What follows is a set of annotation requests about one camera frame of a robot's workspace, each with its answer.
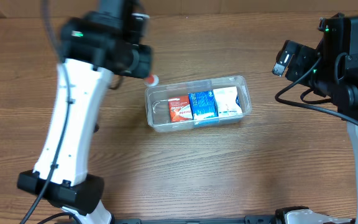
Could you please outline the blue medicine box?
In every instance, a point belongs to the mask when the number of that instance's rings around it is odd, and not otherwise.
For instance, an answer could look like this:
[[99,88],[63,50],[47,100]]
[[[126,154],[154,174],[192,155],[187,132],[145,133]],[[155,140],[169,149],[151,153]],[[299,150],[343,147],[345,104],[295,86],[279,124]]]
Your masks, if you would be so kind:
[[218,116],[212,90],[188,94],[194,120],[204,120]]

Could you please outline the white medicine box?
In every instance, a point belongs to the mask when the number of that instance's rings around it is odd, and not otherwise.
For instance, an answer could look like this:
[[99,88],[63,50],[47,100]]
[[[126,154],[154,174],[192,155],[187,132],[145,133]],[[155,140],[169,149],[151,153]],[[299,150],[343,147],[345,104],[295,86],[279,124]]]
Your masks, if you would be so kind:
[[235,86],[214,89],[213,93],[220,118],[242,114],[242,108]]

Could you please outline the red medicine box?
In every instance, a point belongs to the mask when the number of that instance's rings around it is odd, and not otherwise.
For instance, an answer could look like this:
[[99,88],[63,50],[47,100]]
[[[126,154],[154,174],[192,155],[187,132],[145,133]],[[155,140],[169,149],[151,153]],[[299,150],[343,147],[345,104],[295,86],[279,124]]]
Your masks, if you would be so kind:
[[193,119],[189,97],[176,96],[168,100],[171,122],[182,122]]

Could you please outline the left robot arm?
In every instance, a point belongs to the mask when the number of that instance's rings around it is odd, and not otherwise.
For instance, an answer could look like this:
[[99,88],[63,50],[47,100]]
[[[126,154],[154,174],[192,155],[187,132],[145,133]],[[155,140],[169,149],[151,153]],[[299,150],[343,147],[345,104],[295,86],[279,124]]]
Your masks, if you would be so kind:
[[55,35],[48,1],[40,13],[58,59],[57,95],[44,148],[34,167],[19,174],[17,187],[77,223],[113,223],[102,203],[104,180],[88,172],[90,145],[113,78],[150,76],[152,49],[140,42],[149,17],[139,1],[101,1]]

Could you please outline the clear plastic container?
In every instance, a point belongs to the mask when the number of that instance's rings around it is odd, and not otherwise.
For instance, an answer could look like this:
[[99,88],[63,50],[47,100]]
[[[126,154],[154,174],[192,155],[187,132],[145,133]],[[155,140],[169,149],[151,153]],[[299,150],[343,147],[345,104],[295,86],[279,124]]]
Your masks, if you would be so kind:
[[149,87],[145,108],[148,124],[157,132],[236,123],[252,111],[240,75]]

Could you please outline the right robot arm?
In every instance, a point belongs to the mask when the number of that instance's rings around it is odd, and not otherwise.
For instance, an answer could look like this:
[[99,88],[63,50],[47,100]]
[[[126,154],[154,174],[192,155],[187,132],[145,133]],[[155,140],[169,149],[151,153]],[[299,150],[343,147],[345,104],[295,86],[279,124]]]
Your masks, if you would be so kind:
[[356,165],[357,215],[339,220],[308,208],[276,211],[275,223],[358,223],[358,16],[322,18],[316,48],[286,40],[272,73],[291,84],[275,95],[290,106],[319,111],[347,123]]

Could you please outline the orange vitamin tube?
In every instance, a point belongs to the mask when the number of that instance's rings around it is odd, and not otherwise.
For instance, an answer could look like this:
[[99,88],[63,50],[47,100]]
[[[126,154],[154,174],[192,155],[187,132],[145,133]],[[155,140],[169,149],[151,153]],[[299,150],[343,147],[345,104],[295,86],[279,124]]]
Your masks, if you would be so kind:
[[147,87],[153,87],[158,85],[159,77],[154,74],[150,74],[147,78],[144,79],[144,83]]

